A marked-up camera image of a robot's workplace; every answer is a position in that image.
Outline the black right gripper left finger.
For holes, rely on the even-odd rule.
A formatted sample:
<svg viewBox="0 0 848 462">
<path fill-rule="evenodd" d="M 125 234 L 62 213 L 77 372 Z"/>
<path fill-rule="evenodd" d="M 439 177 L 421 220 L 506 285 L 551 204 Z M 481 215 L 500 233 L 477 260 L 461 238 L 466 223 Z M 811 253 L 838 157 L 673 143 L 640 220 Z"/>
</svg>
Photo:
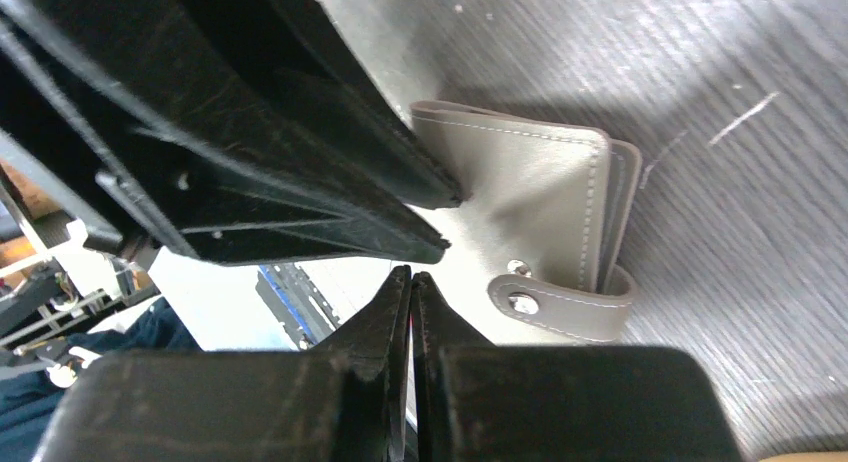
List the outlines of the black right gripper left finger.
<svg viewBox="0 0 848 462">
<path fill-rule="evenodd" d="M 411 270 L 301 352 L 126 351 L 66 392 L 38 461 L 401 461 Z"/>
</svg>

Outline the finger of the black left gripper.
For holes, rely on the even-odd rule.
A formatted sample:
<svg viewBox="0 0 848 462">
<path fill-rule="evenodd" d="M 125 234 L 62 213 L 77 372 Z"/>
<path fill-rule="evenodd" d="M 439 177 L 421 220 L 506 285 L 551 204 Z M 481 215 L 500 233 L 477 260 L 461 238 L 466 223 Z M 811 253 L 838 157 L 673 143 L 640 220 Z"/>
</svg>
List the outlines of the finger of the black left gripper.
<svg viewBox="0 0 848 462">
<path fill-rule="evenodd" d="M 1 0 L 1 156 L 127 259 L 433 264 L 448 246 L 279 114 L 179 0 Z"/>
<path fill-rule="evenodd" d="M 179 0 L 275 110 L 404 203 L 456 207 L 461 189 L 384 99 L 317 0 Z"/>
</svg>

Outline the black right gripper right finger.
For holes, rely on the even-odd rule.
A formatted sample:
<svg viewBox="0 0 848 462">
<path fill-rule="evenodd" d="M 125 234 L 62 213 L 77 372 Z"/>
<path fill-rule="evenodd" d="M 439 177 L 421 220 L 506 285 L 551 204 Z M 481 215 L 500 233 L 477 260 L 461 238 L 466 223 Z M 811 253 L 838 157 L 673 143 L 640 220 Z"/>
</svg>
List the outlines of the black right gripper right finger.
<svg viewBox="0 0 848 462">
<path fill-rule="evenodd" d="M 430 274 L 410 299 L 423 461 L 738 461 L 713 385 L 661 346 L 498 346 Z"/>
</svg>

